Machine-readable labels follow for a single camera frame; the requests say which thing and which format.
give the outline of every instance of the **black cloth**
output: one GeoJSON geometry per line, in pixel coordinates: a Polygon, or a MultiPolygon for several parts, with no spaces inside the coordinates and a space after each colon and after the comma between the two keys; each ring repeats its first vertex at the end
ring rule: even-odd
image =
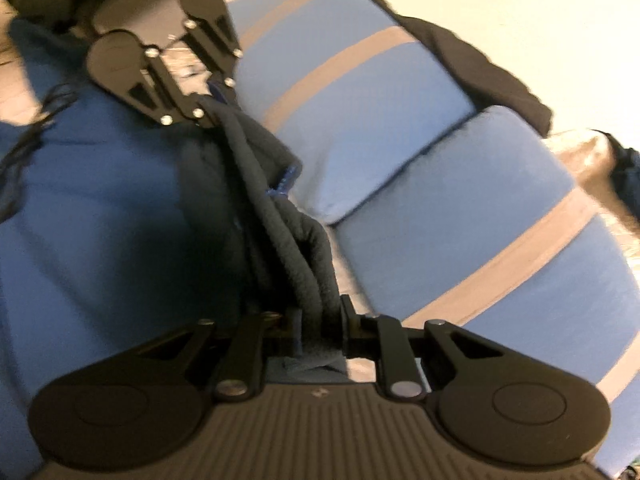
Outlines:
{"type": "Polygon", "coordinates": [[[400,16],[385,0],[371,1],[435,54],[478,109],[506,106],[517,112],[540,136],[547,136],[551,110],[513,74],[495,66],[487,56],[450,30],[418,18],[400,16]]]}
{"type": "Polygon", "coordinates": [[[640,220],[640,153],[633,148],[624,148],[611,134],[600,132],[609,139],[616,165],[609,178],[617,196],[640,220]]]}
{"type": "Polygon", "coordinates": [[[242,281],[249,312],[296,319],[304,344],[298,351],[338,351],[340,295],[328,237],[286,196],[300,161],[240,110],[210,96],[201,96],[200,105],[222,126],[182,152],[178,181],[187,220],[203,244],[234,259],[229,267],[242,281]]]}

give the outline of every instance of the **light blue pad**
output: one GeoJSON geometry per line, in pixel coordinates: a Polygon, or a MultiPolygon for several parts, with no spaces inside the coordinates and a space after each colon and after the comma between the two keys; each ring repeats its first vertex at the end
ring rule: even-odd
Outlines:
{"type": "MultiPolygon", "coordinates": [[[[372,306],[405,319],[513,242],[574,186],[536,133],[492,107],[417,157],[335,226],[342,254],[372,306]]],[[[640,328],[640,296],[615,240],[594,218],[567,248],[469,330],[593,383],[640,328]]],[[[640,449],[628,393],[613,404],[598,456],[617,472],[640,449]]]]}
{"type": "MultiPolygon", "coordinates": [[[[273,7],[274,0],[233,2],[240,36],[260,18],[257,8],[273,7]]],[[[262,120],[309,72],[393,25],[369,0],[312,0],[245,49],[235,76],[242,109],[262,120]]],[[[275,132],[305,168],[292,196],[321,221],[336,222],[474,111],[420,43],[396,46],[318,92],[275,132]]]]}

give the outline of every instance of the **black metal bracket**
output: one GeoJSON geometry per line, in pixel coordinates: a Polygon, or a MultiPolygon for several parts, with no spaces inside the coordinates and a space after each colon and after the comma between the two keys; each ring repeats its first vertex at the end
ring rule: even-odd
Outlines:
{"type": "MultiPolygon", "coordinates": [[[[234,100],[234,69],[242,50],[224,0],[178,0],[183,40],[234,100]]],[[[162,44],[145,44],[148,36],[136,22],[123,18],[122,0],[107,0],[98,10],[100,30],[86,59],[91,78],[103,89],[159,124],[194,121],[208,128],[217,123],[206,115],[196,94],[184,95],[162,60],[162,44]]],[[[165,37],[154,32],[150,38],[165,37]]]]}
{"type": "Polygon", "coordinates": [[[469,452],[550,467],[590,458],[609,429],[606,399],[577,376],[444,320],[416,330],[388,316],[358,316],[348,296],[342,306],[345,356],[375,361],[385,397],[424,402],[441,431],[469,452]]]}

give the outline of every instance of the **screw head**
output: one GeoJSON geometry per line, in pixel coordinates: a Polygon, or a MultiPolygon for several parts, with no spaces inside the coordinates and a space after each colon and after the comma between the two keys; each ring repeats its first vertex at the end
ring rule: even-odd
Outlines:
{"type": "Polygon", "coordinates": [[[244,384],[244,381],[238,379],[226,379],[216,385],[216,391],[225,397],[239,397],[247,393],[248,390],[249,388],[244,384]]]}
{"type": "Polygon", "coordinates": [[[331,392],[326,388],[316,388],[311,392],[311,395],[313,395],[316,399],[322,399],[329,394],[331,394],[331,392]]]}
{"type": "Polygon", "coordinates": [[[422,393],[422,386],[413,381],[398,381],[391,385],[391,393],[400,399],[411,399],[422,393]]]}

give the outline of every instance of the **black jacket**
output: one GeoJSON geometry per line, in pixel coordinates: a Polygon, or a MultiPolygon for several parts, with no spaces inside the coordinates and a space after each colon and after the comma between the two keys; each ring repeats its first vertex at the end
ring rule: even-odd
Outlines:
{"type": "Polygon", "coordinates": [[[399,16],[384,0],[371,1],[435,54],[478,109],[492,105],[511,108],[540,136],[546,137],[551,126],[551,110],[513,74],[495,66],[450,30],[418,18],[399,16]]]}

